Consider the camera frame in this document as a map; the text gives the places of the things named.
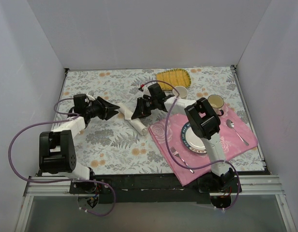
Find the yellow woven bamboo tray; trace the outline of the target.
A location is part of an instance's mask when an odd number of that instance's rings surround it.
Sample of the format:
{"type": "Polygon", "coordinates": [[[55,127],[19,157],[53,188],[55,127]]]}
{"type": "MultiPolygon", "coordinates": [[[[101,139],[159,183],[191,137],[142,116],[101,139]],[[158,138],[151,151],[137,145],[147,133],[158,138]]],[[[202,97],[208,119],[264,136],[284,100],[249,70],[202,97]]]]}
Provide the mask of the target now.
{"type": "Polygon", "coordinates": [[[156,79],[170,83],[172,86],[191,86],[191,77],[185,69],[172,69],[156,74],[156,79]]]}

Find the floral tablecloth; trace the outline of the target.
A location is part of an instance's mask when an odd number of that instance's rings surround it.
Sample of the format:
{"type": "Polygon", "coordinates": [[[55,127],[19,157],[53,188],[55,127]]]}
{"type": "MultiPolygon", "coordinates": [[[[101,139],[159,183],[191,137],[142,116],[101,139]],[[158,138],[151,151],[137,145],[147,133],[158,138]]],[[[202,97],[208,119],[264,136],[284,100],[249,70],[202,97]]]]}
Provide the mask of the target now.
{"type": "MultiPolygon", "coordinates": [[[[139,86],[155,79],[161,69],[123,69],[97,71],[68,71],[61,88],[56,120],[64,118],[76,94],[90,94],[106,101],[123,103],[130,110],[142,96],[139,86]]],[[[188,68],[191,78],[187,98],[190,100],[218,94],[237,113],[244,123],[249,123],[241,100],[237,82],[230,67],[188,68]]],[[[163,158],[150,135],[140,135],[123,114],[108,121],[94,118],[74,140],[77,161],[91,167],[96,174],[158,174],[172,170],[163,158]]]]}

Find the silver fork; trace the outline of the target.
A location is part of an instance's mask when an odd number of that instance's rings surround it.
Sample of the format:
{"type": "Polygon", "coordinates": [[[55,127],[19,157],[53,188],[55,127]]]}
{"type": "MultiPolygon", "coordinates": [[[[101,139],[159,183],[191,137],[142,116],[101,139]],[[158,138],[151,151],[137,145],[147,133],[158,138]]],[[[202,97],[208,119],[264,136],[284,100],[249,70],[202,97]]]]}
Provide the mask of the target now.
{"type": "Polygon", "coordinates": [[[177,157],[181,160],[181,162],[187,167],[189,168],[190,166],[186,163],[186,161],[180,156],[180,154],[178,153],[178,151],[172,146],[170,147],[171,153],[174,157],[177,157]]]}

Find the pink rose placemat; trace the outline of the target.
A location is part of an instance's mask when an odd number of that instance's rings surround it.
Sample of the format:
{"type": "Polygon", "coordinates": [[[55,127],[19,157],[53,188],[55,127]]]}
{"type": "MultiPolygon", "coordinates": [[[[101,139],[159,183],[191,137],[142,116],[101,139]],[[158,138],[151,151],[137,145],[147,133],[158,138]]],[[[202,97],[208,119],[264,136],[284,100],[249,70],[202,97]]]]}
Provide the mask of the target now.
{"type": "MultiPolygon", "coordinates": [[[[228,107],[228,104],[223,106],[224,115],[220,117],[220,144],[222,146],[223,152],[225,154],[226,160],[231,160],[234,157],[257,147],[258,141],[254,133],[249,129],[249,127],[237,116],[232,108],[228,107]],[[235,131],[228,128],[226,125],[226,120],[230,119],[234,125],[237,132],[249,143],[246,146],[241,139],[237,136],[235,131]]],[[[188,122],[186,116],[181,114],[176,114],[170,116],[167,124],[167,133],[165,133],[165,120],[159,121],[151,126],[149,126],[149,132],[153,138],[155,144],[157,145],[159,151],[163,155],[164,159],[167,161],[168,165],[178,178],[182,186],[191,183],[198,177],[211,171],[208,166],[203,169],[197,169],[194,173],[191,173],[188,169],[184,169],[177,165],[169,154],[165,138],[168,140],[169,147],[174,147],[180,156],[188,163],[191,167],[199,167],[210,163],[208,153],[206,155],[199,155],[190,151],[181,141],[180,132],[181,128],[185,123],[188,122]]]]}

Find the cream enamel mug dark rim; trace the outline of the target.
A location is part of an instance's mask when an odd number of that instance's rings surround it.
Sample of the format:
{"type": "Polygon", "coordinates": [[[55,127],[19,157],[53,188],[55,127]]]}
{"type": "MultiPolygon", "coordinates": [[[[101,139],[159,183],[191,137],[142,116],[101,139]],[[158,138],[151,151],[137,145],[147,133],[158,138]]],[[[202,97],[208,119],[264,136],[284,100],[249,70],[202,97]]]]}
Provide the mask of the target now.
{"type": "Polygon", "coordinates": [[[210,103],[211,107],[214,109],[215,113],[218,116],[223,116],[223,106],[224,106],[224,100],[220,95],[210,95],[208,97],[208,102],[210,103]]]}

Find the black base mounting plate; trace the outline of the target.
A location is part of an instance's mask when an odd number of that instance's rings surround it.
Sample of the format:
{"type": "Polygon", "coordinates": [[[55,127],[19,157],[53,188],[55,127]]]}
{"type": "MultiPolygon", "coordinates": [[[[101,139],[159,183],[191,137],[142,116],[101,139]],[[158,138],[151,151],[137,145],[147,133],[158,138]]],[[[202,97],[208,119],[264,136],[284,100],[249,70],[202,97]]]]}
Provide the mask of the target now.
{"type": "Polygon", "coordinates": [[[94,180],[109,184],[115,191],[117,203],[211,203],[211,193],[225,197],[242,192],[235,177],[218,189],[211,174],[205,174],[182,186],[174,174],[112,174],[95,175],[94,180]]]}

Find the white cloth napkin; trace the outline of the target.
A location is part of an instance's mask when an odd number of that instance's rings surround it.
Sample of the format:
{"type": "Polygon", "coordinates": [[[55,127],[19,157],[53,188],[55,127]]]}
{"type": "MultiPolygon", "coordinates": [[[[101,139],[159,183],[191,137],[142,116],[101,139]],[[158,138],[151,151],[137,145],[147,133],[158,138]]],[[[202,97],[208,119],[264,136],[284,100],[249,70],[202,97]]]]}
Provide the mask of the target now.
{"type": "Polygon", "coordinates": [[[140,135],[142,135],[142,136],[146,136],[147,134],[148,134],[148,129],[147,129],[147,127],[140,121],[140,119],[132,119],[132,115],[133,115],[133,113],[132,113],[132,111],[130,111],[129,110],[129,108],[125,105],[125,104],[123,104],[123,103],[121,103],[121,102],[119,102],[118,103],[118,106],[119,106],[119,110],[120,110],[120,112],[122,113],[122,114],[124,114],[124,119],[126,120],[126,121],[128,121],[130,124],[131,124],[131,126],[140,134],[140,135]]]}

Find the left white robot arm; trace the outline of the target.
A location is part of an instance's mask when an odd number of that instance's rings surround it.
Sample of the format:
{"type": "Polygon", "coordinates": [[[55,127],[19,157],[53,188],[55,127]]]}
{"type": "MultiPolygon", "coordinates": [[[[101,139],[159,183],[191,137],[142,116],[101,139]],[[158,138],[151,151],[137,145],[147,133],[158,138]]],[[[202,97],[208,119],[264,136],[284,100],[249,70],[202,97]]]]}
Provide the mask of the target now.
{"type": "Polygon", "coordinates": [[[58,128],[42,132],[39,137],[39,168],[43,173],[59,174],[76,180],[76,186],[86,193],[98,193],[99,184],[91,168],[77,162],[74,138],[84,130],[92,118],[109,120],[118,114],[119,106],[88,94],[73,96],[74,106],[67,113],[69,119],[58,128]]]}

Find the yellow-green mug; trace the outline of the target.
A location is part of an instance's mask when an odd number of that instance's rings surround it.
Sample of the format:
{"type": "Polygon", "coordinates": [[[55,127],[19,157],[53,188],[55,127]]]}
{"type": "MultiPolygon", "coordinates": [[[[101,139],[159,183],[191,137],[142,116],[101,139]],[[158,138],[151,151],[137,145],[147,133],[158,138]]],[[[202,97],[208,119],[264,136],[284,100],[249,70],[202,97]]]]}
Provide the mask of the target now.
{"type": "Polygon", "coordinates": [[[180,97],[181,99],[186,99],[188,95],[188,90],[184,86],[176,86],[173,89],[173,94],[175,97],[180,97]]]}

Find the white plate blue rim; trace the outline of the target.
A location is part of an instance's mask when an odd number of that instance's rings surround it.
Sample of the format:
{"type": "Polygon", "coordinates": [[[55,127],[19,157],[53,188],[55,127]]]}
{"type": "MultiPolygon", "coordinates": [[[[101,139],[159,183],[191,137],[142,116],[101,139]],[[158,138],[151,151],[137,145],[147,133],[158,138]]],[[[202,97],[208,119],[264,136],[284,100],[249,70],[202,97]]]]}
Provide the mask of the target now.
{"type": "Polygon", "coordinates": [[[180,138],[182,143],[192,152],[199,155],[206,155],[207,151],[202,140],[197,137],[189,122],[185,123],[181,128],[180,138]]]}

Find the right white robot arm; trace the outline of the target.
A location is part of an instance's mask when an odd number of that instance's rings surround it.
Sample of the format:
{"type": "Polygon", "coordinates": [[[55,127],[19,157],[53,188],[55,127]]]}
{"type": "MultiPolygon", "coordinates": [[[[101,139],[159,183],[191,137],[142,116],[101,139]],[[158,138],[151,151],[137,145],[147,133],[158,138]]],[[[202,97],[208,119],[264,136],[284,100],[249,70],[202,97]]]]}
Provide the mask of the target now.
{"type": "Polygon", "coordinates": [[[201,139],[205,145],[210,163],[200,167],[187,167],[179,163],[172,155],[168,141],[166,148],[171,159],[177,166],[186,170],[199,170],[210,167],[211,182],[218,192],[224,192],[229,189],[237,174],[234,166],[225,159],[225,154],[220,143],[220,124],[219,116],[215,113],[210,103],[205,98],[198,100],[186,100],[180,97],[179,91],[171,84],[162,81],[172,87],[177,95],[166,95],[159,85],[160,81],[148,81],[140,86],[138,90],[144,91],[145,85],[152,83],[149,87],[149,95],[144,94],[143,97],[137,99],[136,108],[131,116],[131,119],[144,118],[151,115],[151,111],[159,109],[167,112],[165,120],[164,137],[167,138],[167,127],[169,116],[172,110],[176,113],[187,116],[188,122],[194,134],[201,139]]]}

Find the silver spoon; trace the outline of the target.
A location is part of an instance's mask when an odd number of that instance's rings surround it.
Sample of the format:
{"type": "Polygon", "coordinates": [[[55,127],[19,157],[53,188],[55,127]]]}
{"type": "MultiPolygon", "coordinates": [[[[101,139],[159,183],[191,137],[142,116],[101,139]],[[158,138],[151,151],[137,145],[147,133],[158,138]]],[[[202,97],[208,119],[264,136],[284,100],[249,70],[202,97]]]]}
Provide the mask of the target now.
{"type": "Polygon", "coordinates": [[[231,128],[235,131],[235,133],[237,134],[237,136],[241,139],[241,141],[246,145],[248,146],[249,143],[237,132],[237,130],[235,129],[235,125],[234,123],[230,120],[230,119],[227,119],[226,120],[226,125],[228,126],[228,128],[231,128]]]}

